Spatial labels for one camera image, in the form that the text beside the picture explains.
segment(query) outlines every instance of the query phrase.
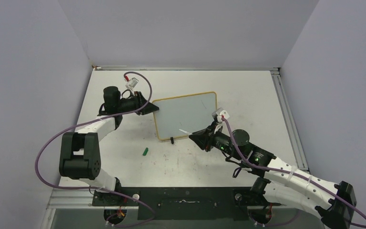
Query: green object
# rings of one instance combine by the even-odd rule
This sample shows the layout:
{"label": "green object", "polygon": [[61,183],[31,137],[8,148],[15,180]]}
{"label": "green object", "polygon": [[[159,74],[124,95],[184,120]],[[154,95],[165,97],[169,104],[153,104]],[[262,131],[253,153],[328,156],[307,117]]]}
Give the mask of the green object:
{"label": "green object", "polygon": [[147,152],[148,152],[148,147],[145,148],[144,153],[142,155],[145,156]]}

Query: purple cable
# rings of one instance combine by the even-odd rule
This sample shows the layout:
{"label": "purple cable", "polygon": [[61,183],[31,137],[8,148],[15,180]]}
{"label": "purple cable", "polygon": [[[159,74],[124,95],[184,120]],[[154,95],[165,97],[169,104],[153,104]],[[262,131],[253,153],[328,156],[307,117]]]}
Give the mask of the purple cable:
{"label": "purple cable", "polygon": [[37,157],[36,157],[36,161],[34,162],[34,170],[36,172],[36,175],[37,177],[40,179],[41,182],[43,182],[45,185],[47,186],[50,186],[50,187],[53,187],[53,188],[57,188],[57,189],[68,189],[68,190],[76,190],[76,189],[101,189],[103,191],[106,191],[106,192],[109,192],[109,193],[112,193],[112,194],[115,194],[115,195],[119,195],[119,196],[122,196],[124,198],[127,198],[127,199],[130,199],[132,201],[135,201],[141,205],[144,205],[145,207],[147,207],[152,213],[153,213],[153,216],[149,219],[146,219],[144,221],[141,221],[141,222],[138,222],[138,223],[133,223],[133,224],[129,224],[129,225],[114,225],[115,227],[118,227],[118,228],[126,228],[126,227],[133,227],[133,226],[137,226],[137,225],[140,225],[140,224],[143,224],[143,223],[146,223],[146,222],[149,222],[151,220],[153,220],[155,218],[155,211],[150,207],[148,206],[147,204],[145,204],[144,202],[140,201],[140,200],[137,200],[137,199],[134,199],[128,195],[125,195],[123,193],[120,193],[120,192],[116,192],[116,191],[111,191],[111,190],[108,190],[108,189],[105,189],[105,188],[100,188],[100,187],[63,187],[63,186],[58,186],[58,185],[54,185],[54,184],[51,184],[50,182],[46,181],[40,174],[40,171],[39,171],[39,160],[40,160],[40,157],[42,155],[42,153],[44,152],[45,148],[47,148],[47,146],[57,137],[59,137],[60,135],[64,134],[65,132],[68,132],[72,129],[75,129],[77,127],[80,127],[80,126],[83,126],[83,125],[89,125],[89,124],[92,124],[92,123],[95,123],[95,122],[98,122],[98,121],[101,121],[103,119],[108,119],[108,118],[112,118],[112,117],[116,117],[116,116],[120,116],[120,115],[127,115],[127,114],[132,114],[132,113],[135,113],[135,112],[138,112],[140,110],[142,110],[148,103],[149,103],[149,100],[151,99],[152,97],[152,86],[151,86],[151,83],[149,83],[148,79],[143,76],[142,74],[140,73],[137,73],[137,72],[126,72],[124,73],[124,76],[127,75],[127,74],[136,74],[136,75],[139,75],[140,77],[142,77],[147,83],[148,83],[148,86],[149,86],[149,97],[148,97],[148,100],[146,101],[146,103],[144,105],[142,105],[140,108],[136,109],[136,110],[133,110],[133,111],[130,111],[130,112],[124,112],[124,113],[118,113],[118,114],[112,114],[112,115],[109,115],[109,116],[106,116],[102,119],[95,119],[95,120],[92,120],[92,121],[89,121],[89,122],[86,122],[86,123],[81,123],[81,124],[77,124],[77,125],[73,125],[71,127],[68,127],[66,128],[65,130],[57,133],[56,135],[54,135],[52,138],[50,138],[48,140],[48,142],[46,142],[46,144],[43,145],[43,147],[40,149],[39,153],[37,154]]}
{"label": "purple cable", "polygon": [[265,224],[264,226],[265,227],[279,227],[279,226],[285,226],[285,225],[288,225],[288,224],[290,224],[290,223],[292,223],[292,222],[294,222],[299,216],[301,215],[301,211],[300,210],[298,210],[297,211],[297,214],[292,218],[292,219],[290,219],[289,221],[287,221],[287,222],[285,222],[285,223],[274,223],[274,224]]}
{"label": "purple cable", "polygon": [[[238,147],[238,144],[235,141],[234,135],[232,134],[232,130],[231,127],[229,126],[228,120],[226,120],[225,118],[222,118],[222,120],[225,122],[226,124],[226,128],[228,129],[229,132],[229,136],[231,138],[231,141],[236,149],[236,151],[238,152],[239,156],[241,157],[241,159],[248,164],[251,168],[257,168],[257,169],[262,169],[262,170],[272,170],[272,171],[276,171],[276,172],[280,172],[280,173],[287,173],[290,174],[290,171],[285,171],[282,169],[278,169],[278,168],[270,168],[270,167],[264,167],[264,166],[257,166],[255,164],[250,163],[242,154],[241,150]],[[294,173],[293,176],[299,177],[303,180],[308,181],[308,178]],[[321,190],[325,191],[326,193],[329,193],[330,195],[334,196],[336,199],[340,200],[342,203],[346,204],[349,208],[351,208],[352,210],[354,210],[355,212],[357,212],[360,216],[362,216],[365,220],[366,220],[366,215],[361,212],[360,210],[358,210],[356,207],[354,207],[353,205],[351,205],[349,202],[345,201],[343,198],[341,198],[340,196],[336,195],[335,193],[329,191],[327,188],[323,187],[322,185],[316,183],[315,181],[311,180],[310,181],[311,184],[315,185],[316,187],[320,188]],[[350,223],[350,225],[356,226],[356,227],[360,227],[360,228],[366,228],[366,225],[361,225],[361,224],[357,224],[357,223]]]}

